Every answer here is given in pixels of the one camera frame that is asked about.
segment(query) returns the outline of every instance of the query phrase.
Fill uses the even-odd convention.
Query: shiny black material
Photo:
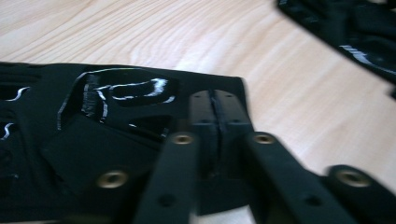
[[[29,89],[2,89],[1,222],[189,223],[247,204],[259,223],[393,221],[393,206],[359,216],[363,191],[332,173],[322,184],[275,137],[255,133],[239,77],[0,63],[0,78],[12,74]],[[369,180],[376,211],[396,203]]]
[[[231,92],[247,111],[239,77],[0,63],[0,222],[84,211],[80,196],[102,172],[147,171],[163,140],[189,129],[190,96],[207,90]]]
[[[396,13],[387,8],[394,1],[383,6],[365,0],[278,0],[278,6],[355,63],[396,84]]]

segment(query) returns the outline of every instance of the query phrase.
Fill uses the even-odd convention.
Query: metal grommet
[[[186,134],[181,134],[181,135],[174,137],[173,142],[178,145],[187,145],[187,144],[190,144],[192,142],[192,140],[193,140],[192,137],[190,137]]]
[[[364,188],[371,185],[371,181],[364,175],[355,171],[341,170],[336,174],[338,180],[355,188]]]
[[[274,137],[267,134],[257,134],[254,136],[254,141],[259,144],[273,144],[275,139]]]
[[[101,175],[96,184],[102,189],[116,189],[128,180],[128,175],[123,171],[110,171]]]

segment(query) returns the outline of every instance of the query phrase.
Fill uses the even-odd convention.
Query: black fabric
[[[198,91],[241,78],[125,65],[0,63],[0,222],[59,219],[108,167],[150,166]]]
[[[387,6],[366,0],[279,0],[278,6],[355,63],[396,84],[396,13]]]

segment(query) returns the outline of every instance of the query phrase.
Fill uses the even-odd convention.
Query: light wooden surface
[[[391,85],[270,0],[0,1],[0,61],[130,64],[243,77],[256,130],[312,171],[350,164],[396,192]]]

